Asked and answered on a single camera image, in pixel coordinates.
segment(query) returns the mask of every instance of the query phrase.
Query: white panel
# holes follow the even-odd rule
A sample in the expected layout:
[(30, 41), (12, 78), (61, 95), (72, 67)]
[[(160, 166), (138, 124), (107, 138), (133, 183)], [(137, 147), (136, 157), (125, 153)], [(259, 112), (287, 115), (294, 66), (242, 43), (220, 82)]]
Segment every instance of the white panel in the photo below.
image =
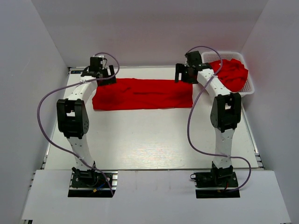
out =
[[(38, 170), (23, 219), (42, 224), (290, 222), (273, 171), (254, 171), (240, 198), (196, 199), (192, 171), (119, 171), (113, 198), (68, 198), (71, 171)], [(244, 181), (247, 171), (236, 172)]]
[(67, 66), (107, 51), (175, 65), (196, 45), (239, 52), (267, 0), (32, 0)]
[[(67, 68), (31, 1), (1, 1), (0, 32), (0, 217), (1, 223), (16, 224), (47, 147), (37, 105), (65, 83)], [(42, 109), (48, 134), (55, 107), (51, 97)]]
[[(121, 77), (174, 79), (174, 68), (123, 68)], [(68, 84), (78, 82), (79, 74), (70, 75)], [(195, 98), (202, 86), (193, 86)], [(67, 97), (73, 91), (65, 91)], [(210, 168), (212, 156), (194, 151), (187, 140), (189, 108), (165, 110), (94, 111), (92, 96), (86, 104), (89, 117), (87, 142), (100, 169), (190, 169)], [(191, 139), (199, 149), (215, 152), (215, 131), (210, 121), (212, 101), (207, 92), (201, 96), (193, 112)], [(53, 141), (71, 150), (69, 142), (56, 127)], [(244, 156), (257, 167), (254, 147), (244, 117), (235, 131), (232, 155)], [(50, 147), (45, 169), (71, 169), (74, 156)], [(233, 160), (235, 168), (247, 168), (243, 160)]]
[(244, 106), (263, 164), (275, 171), (292, 223), (299, 223), (299, 1), (270, 0), (242, 54), (256, 92)]

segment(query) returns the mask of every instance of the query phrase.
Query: folded red cloth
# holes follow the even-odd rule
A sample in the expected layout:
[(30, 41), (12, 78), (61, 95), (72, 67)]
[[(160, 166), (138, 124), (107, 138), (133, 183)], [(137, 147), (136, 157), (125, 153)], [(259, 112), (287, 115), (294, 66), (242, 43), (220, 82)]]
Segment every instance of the folded red cloth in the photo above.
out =
[[(220, 68), (220, 60), (211, 62), (210, 65), (214, 72), (216, 72)], [(240, 61), (235, 59), (231, 61), (224, 59), (223, 67), (218, 73), (219, 80), (232, 92), (238, 92), (244, 87), (247, 76), (248, 70)]]
[(115, 84), (99, 86), (94, 110), (136, 110), (192, 107), (192, 84), (173, 80), (118, 78)]

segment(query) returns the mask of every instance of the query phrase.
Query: black clamp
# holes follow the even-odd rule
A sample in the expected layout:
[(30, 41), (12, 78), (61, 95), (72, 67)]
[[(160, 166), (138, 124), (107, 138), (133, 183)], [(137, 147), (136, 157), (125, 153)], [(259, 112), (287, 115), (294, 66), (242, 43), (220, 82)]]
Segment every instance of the black clamp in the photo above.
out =
[(178, 82), (179, 74), (181, 74), (181, 81), (185, 83), (198, 84), (197, 74), (203, 69), (211, 69), (209, 63), (202, 63), (199, 51), (193, 51), (185, 54), (188, 66), (184, 64), (176, 64), (175, 82)]
[[(108, 73), (108, 69), (103, 67), (103, 60), (106, 61), (107, 59), (103, 59), (101, 57), (91, 57), (90, 58), (90, 66), (86, 67), (82, 74), (81, 77), (84, 76), (91, 76), (94, 78), (109, 78), (115, 74), (114, 72), (114, 67), (113, 65), (109, 65), (109, 70), (110, 70), (110, 75)], [(109, 84), (114, 84), (116, 83), (116, 77), (114, 76), (113, 78), (107, 79), (107, 80), (98, 80), (97, 84), (98, 86), (103, 86), (103, 85), (109, 85)]]
[[(82, 139), (89, 128), (89, 120), (84, 101), (81, 99), (57, 101), (57, 122), (58, 129), (64, 133), (66, 138), (77, 137)], [(68, 116), (68, 113), (75, 112), (75, 116)]]

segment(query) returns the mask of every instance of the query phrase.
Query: black mounting plate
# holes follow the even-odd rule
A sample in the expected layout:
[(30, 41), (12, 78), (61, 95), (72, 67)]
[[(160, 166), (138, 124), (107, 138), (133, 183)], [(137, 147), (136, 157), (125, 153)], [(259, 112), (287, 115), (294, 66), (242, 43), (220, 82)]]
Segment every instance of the black mounting plate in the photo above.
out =
[(194, 173), (191, 176), (190, 178), (196, 182), (197, 188), (226, 188), (227, 184), (229, 188), (236, 188), (239, 186), (235, 172), (219, 185), (215, 184), (211, 172), (199, 172)]
[[(109, 183), (112, 185), (112, 176), (114, 173), (105, 173), (106, 177), (109, 178)], [(92, 178), (80, 178), (76, 173), (73, 173), (71, 179), (71, 186), (73, 188), (97, 188), (102, 184), (105, 184), (102, 188), (109, 188), (108, 183), (106, 182), (103, 174), (94, 172), (94, 175), (97, 177), (95, 182)]]

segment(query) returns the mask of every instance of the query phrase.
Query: black bracket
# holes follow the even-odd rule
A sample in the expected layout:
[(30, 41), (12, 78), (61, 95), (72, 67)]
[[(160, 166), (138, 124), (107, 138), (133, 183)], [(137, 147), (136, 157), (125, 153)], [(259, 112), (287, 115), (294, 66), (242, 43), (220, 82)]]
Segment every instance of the black bracket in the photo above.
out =
[(198, 172), (190, 176), (197, 188), (236, 188), (238, 180), (233, 166), (218, 169), (212, 162), (211, 172)]
[[(91, 57), (90, 58), (90, 66), (86, 67), (81, 77), (91, 76), (94, 78), (109, 78), (115, 74), (113, 65), (109, 65), (110, 75), (108, 73), (108, 69), (103, 67), (103, 58), (101, 57)], [(116, 77), (107, 79), (107, 80), (98, 80), (98, 86), (109, 85), (116, 83)]]
[(209, 63), (202, 63), (201, 55), (199, 51), (193, 51), (185, 54), (187, 58), (187, 66), (184, 64), (176, 64), (175, 82), (179, 80), (179, 74), (181, 74), (181, 81), (185, 83), (197, 84), (197, 74), (203, 69), (211, 69)]
[[(71, 186), (73, 188), (97, 188), (103, 184), (103, 188), (108, 188), (108, 183), (105, 180), (103, 174), (95, 172), (95, 170), (79, 170), (75, 167), (72, 168), (73, 177), (71, 180)], [(113, 173), (105, 173), (109, 178), (109, 183), (112, 185)]]
[[(71, 112), (75, 112), (74, 117), (67, 115)], [(59, 99), (57, 101), (57, 122), (59, 131), (63, 132), (66, 138), (77, 137), (82, 139), (89, 128), (84, 101), (81, 99)]]
[(214, 98), (211, 110), (211, 123), (222, 133), (228, 129), (236, 129), (241, 120), (241, 95), (230, 93), (230, 95), (219, 95)]

